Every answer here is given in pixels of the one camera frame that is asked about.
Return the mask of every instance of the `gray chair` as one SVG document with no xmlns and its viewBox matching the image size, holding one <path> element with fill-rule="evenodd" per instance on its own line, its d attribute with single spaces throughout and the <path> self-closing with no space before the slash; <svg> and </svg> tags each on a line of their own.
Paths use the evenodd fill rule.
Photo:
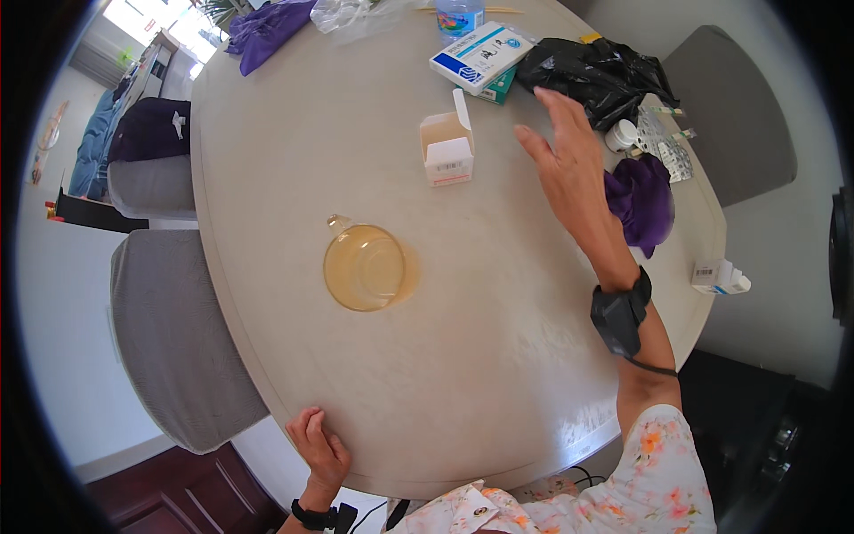
<svg viewBox="0 0 854 534">
<path fill-rule="evenodd" d="M 113 161 L 107 185 L 110 201 L 128 219 L 196 219 L 190 155 Z"/>
<path fill-rule="evenodd" d="M 717 26 L 700 26 L 663 62 L 693 127 L 697 153 L 721 206 L 791 183 L 798 174 L 780 104 L 751 58 Z"/>
<path fill-rule="evenodd" d="M 113 253 L 121 360 L 151 418 L 196 454 L 269 414 L 219 309 L 198 230 L 136 230 Z"/>
</svg>

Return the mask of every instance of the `round table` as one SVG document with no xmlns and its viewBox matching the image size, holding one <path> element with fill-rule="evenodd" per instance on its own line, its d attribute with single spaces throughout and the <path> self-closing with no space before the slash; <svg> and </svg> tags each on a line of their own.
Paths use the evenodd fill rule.
<svg viewBox="0 0 854 534">
<path fill-rule="evenodd" d="M 488 19 L 591 32 L 553 0 L 501 4 L 525 15 Z M 589 318 L 596 278 L 513 137 L 516 123 L 551 136 L 547 112 L 518 84 L 504 107 L 466 97 L 473 180 L 430 188 L 418 125 L 453 111 L 453 85 L 428 66 L 440 48 L 424 12 L 344 46 L 309 24 L 245 78 L 218 51 L 193 87 L 199 228 L 240 355 L 281 427 L 323 407 L 353 453 L 345 485 L 382 496 L 513 488 L 619 434 L 615 362 Z M 673 232 L 642 261 L 679 365 L 714 298 L 690 286 L 693 263 L 723 257 L 726 234 L 694 169 L 673 185 Z M 417 251 L 411 298 L 369 314 L 335 302 L 321 269 L 331 214 Z"/>
</svg>

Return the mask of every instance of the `plastic water bottle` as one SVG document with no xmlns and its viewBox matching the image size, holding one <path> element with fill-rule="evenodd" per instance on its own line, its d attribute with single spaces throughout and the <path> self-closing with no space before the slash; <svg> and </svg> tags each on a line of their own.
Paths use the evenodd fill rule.
<svg viewBox="0 0 854 534">
<path fill-rule="evenodd" d="M 483 25 L 486 0 L 436 0 L 436 22 L 442 46 L 449 46 Z"/>
</svg>

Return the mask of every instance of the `left hand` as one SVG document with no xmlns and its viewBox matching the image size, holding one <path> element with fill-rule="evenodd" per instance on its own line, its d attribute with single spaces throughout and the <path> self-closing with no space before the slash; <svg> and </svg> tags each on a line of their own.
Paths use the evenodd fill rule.
<svg viewBox="0 0 854 534">
<path fill-rule="evenodd" d="M 325 416 L 320 408 L 306 408 L 284 426 L 312 470 L 300 506 L 316 512 L 329 508 L 350 472 L 350 453 L 338 436 L 323 428 Z"/>
</svg>

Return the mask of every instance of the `white cardboard box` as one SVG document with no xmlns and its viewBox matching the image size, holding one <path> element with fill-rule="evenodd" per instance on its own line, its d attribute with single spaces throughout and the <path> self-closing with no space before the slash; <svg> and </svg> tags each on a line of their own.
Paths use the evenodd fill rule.
<svg viewBox="0 0 854 534">
<path fill-rule="evenodd" d="M 749 291 L 751 281 L 731 261 L 706 260 L 694 263 L 691 286 L 706 295 L 733 295 Z"/>
<path fill-rule="evenodd" d="M 431 57 L 430 68 L 476 97 L 532 48 L 528 39 L 491 21 Z"/>
<path fill-rule="evenodd" d="M 421 154 L 432 187 L 467 182 L 474 169 L 475 139 L 462 89 L 453 90 L 453 103 L 455 112 L 421 122 Z"/>
</svg>

